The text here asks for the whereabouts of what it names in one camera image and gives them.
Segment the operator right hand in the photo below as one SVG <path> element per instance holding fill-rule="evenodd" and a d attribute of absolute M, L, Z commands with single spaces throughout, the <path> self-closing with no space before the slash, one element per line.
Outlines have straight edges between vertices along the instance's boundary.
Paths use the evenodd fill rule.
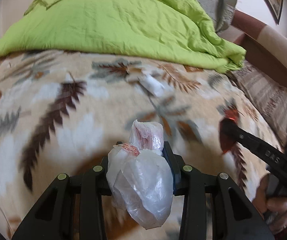
<path fill-rule="evenodd" d="M 279 220 L 269 225 L 271 232 L 276 235 L 287 228 L 287 197 L 274 197 L 267 199 L 266 190 L 269 182 L 269 174 L 266 174 L 260 181 L 256 190 L 256 196 L 252 204 L 263 216 L 267 211 L 277 212 L 282 215 Z"/>

